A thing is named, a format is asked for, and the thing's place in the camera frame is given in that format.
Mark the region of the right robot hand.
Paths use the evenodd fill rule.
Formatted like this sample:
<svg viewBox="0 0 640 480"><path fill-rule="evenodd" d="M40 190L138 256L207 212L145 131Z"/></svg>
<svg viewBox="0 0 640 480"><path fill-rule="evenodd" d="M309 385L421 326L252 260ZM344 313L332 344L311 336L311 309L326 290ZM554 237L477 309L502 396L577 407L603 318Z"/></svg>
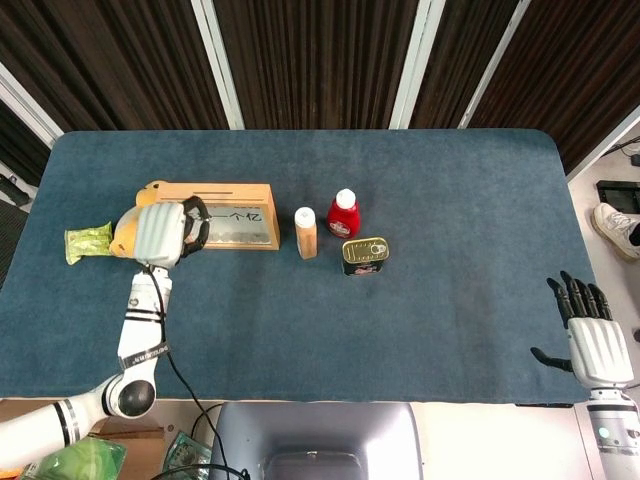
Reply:
<svg viewBox="0 0 640 480"><path fill-rule="evenodd" d="M630 386L634 372L626 340L606 295L565 271L560 276L560 281L548 278L546 283L556 300L570 357L551 357L538 347L532 347L531 354L544 366L573 374L589 390Z"/></svg>

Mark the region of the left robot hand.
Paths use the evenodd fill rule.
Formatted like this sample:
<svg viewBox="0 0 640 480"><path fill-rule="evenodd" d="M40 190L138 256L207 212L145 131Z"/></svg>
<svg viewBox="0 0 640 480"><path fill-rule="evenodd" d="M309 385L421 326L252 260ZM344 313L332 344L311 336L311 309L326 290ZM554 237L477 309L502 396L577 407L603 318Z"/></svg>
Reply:
<svg viewBox="0 0 640 480"><path fill-rule="evenodd" d="M132 258L143 265L171 269L204 248L209 220L198 196L145 206L138 217Z"/></svg>

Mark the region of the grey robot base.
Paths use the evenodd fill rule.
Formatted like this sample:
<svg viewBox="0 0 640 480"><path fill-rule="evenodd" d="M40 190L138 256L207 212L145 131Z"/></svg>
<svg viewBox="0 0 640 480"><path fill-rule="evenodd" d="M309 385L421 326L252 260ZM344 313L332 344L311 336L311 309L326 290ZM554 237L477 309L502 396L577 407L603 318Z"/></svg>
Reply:
<svg viewBox="0 0 640 480"><path fill-rule="evenodd" d="M212 460L251 480L423 480L408 403L232 402Z"/></svg>

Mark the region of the yellow duck plush toy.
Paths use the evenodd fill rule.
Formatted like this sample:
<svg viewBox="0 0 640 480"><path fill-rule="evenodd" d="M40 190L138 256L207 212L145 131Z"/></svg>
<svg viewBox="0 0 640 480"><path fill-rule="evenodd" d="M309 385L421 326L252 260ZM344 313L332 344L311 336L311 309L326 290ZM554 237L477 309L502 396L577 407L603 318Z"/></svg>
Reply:
<svg viewBox="0 0 640 480"><path fill-rule="evenodd" d="M162 180L153 181L136 194L135 205L122 215L114 229L109 245L109 252L113 256L128 259L134 257L138 219L142 208L156 202L157 190L162 184Z"/></svg>

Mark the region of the green snack packet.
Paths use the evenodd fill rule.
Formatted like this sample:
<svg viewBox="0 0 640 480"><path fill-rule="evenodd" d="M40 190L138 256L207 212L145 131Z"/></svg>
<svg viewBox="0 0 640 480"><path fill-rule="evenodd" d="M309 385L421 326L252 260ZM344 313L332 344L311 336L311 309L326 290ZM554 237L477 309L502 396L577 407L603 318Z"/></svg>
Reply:
<svg viewBox="0 0 640 480"><path fill-rule="evenodd" d="M84 257L110 256L110 244L113 240L110 222L99 227L90 227L64 232L65 260L74 265Z"/></svg>

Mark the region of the white sneaker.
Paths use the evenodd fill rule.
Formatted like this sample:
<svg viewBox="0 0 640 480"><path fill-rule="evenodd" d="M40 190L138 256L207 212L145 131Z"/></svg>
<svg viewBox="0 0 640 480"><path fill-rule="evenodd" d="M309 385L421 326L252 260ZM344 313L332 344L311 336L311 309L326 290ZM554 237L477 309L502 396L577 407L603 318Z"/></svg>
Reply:
<svg viewBox="0 0 640 480"><path fill-rule="evenodd" d="M596 232L609 241L625 259L640 260L640 220L633 219L607 203L597 205L591 214Z"/></svg>

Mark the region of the orange bottle with white cap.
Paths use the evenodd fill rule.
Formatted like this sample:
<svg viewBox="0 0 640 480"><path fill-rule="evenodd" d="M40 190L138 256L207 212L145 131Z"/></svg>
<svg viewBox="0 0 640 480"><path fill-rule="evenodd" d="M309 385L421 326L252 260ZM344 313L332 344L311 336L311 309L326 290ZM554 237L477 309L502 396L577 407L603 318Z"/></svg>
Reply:
<svg viewBox="0 0 640 480"><path fill-rule="evenodd" d="M317 256L317 225L315 212L300 207L294 215L297 247L300 257L308 260Z"/></svg>

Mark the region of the black floor equipment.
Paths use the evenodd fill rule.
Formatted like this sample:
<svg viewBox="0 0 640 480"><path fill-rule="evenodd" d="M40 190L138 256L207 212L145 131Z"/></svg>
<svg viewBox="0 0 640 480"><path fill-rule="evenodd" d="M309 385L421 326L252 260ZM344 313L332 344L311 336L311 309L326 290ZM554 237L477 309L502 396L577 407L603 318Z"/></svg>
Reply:
<svg viewBox="0 0 640 480"><path fill-rule="evenodd" d="M640 215L640 182L600 180L599 200L625 214Z"/></svg>

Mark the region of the red ketchup bottle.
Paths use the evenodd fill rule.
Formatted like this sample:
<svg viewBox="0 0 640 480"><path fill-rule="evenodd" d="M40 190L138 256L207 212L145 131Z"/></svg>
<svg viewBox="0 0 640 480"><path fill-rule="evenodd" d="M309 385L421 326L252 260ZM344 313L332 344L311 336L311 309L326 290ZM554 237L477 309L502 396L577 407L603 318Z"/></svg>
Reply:
<svg viewBox="0 0 640 480"><path fill-rule="evenodd" d="M353 238L360 226L361 214L355 193L348 188L338 191L327 214L329 231L340 238Z"/></svg>

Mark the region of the black and gold tin can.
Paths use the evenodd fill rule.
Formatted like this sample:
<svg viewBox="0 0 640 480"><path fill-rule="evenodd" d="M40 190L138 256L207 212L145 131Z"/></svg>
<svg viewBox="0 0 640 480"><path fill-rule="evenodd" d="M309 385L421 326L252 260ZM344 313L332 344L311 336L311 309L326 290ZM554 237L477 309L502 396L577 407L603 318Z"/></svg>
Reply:
<svg viewBox="0 0 640 480"><path fill-rule="evenodd" d="M379 273L389 254L388 243L382 237L346 241L342 245L343 272L346 276Z"/></svg>

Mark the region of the blue table mat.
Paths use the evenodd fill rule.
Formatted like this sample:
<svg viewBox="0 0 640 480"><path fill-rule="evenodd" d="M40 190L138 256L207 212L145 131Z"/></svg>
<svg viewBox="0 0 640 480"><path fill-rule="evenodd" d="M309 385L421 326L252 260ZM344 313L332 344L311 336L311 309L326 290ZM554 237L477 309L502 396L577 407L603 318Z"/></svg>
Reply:
<svg viewBox="0 0 640 480"><path fill-rule="evenodd" d="M68 265L64 232L117 220L155 180L267 183L277 251L197 252L170 273L164 398L578 403L546 280L594 278L554 141L529 129L71 132L0 288L0 398L85 392L119 369L134 262ZM327 227L352 190L353 238ZM316 216L317 256L294 215ZM379 273L342 245L382 237Z"/></svg>

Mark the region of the cardboard box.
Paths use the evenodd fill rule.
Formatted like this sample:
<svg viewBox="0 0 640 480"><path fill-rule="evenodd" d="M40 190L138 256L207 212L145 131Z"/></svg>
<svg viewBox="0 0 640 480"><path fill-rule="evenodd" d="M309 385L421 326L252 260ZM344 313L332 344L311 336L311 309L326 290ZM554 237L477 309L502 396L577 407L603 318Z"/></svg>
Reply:
<svg viewBox="0 0 640 480"><path fill-rule="evenodd" d="M145 420L110 418L99 422L90 434L126 448L118 480L150 480L161 472L166 453L162 427Z"/></svg>

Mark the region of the green patterned packet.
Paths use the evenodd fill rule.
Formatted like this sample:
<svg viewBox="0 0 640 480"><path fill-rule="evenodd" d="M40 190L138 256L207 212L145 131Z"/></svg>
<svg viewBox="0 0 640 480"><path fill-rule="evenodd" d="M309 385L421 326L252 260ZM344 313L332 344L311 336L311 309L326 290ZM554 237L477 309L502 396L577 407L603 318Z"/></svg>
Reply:
<svg viewBox="0 0 640 480"><path fill-rule="evenodd" d="M210 459L211 450L209 447L192 439L185 432L179 431L167 450L163 469L169 470L191 464L204 464L208 463Z"/></svg>

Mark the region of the green plastic bag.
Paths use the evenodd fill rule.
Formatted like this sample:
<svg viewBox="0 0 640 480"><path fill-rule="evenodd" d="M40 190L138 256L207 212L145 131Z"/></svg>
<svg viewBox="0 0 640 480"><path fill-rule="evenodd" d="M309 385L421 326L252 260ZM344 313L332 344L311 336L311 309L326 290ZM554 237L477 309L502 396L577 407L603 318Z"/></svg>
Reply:
<svg viewBox="0 0 640 480"><path fill-rule="evenodd" d="M86 437L28 465L19 480L118 480L127 448Z"/></svg>

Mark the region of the wooden coin box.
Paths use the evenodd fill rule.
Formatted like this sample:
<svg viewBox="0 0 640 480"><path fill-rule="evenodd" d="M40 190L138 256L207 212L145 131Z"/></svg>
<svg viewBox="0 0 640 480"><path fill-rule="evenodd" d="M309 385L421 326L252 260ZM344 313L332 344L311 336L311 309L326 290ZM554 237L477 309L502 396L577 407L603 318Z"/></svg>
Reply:
<svg viewBox="0 0 640 480"><path fill-rule="evenodd" d="M280 230L269 184L176 183L154 181L155 200L183 201L199 197L210 216L206 248L277 251Z"/></svg>

